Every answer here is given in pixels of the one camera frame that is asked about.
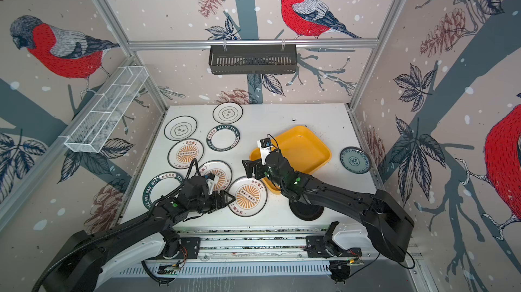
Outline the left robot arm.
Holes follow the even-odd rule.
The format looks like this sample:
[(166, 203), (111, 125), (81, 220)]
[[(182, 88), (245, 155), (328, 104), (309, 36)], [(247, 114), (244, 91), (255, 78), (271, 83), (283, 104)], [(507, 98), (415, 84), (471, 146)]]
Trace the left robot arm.
[(179, 235), (173, 227), (190, 213), (213, 213), (235, 197), (209, 192), (206, 178), (195, 175), (153, 202), (142, 215), (96, 234), (79, 231), (62, 246), (32, 290), (94, 291), (103, 281), (137, 262), (177, 252)]

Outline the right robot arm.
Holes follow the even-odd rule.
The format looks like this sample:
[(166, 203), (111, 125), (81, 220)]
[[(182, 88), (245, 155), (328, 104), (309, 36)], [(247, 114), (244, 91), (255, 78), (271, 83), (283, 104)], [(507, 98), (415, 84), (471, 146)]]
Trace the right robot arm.
[(358, 221), (381, 255), (395, 262), (405, 260), (414, 221), (386, 191), (362, 193), (324, 183), (295, 171), (279, 150), (264, 159), (243, 160), (242, 164), (248, 178), (267, 178), (291, 202), (332, 209)]

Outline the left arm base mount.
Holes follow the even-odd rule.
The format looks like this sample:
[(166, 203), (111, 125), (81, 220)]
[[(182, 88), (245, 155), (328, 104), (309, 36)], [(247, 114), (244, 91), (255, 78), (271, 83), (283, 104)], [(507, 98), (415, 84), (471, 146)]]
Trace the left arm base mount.
[(182, 234), (176, 243), (167, 243), (159, 255), (148, 260), (194, 260), (198, 258), (202, 239)]

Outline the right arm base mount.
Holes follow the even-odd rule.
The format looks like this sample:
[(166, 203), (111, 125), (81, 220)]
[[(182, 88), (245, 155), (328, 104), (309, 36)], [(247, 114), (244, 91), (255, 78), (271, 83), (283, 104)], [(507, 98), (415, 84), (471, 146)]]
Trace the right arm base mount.
[(339, 222), (334, 221), (329, 225), (324, 236), (306, 236), (306, 245), (303, 248), (309, 258), (340, 258), (362, 257), (359, 247), (344, 249), (333, 240), (333, 232), (339, 227)]

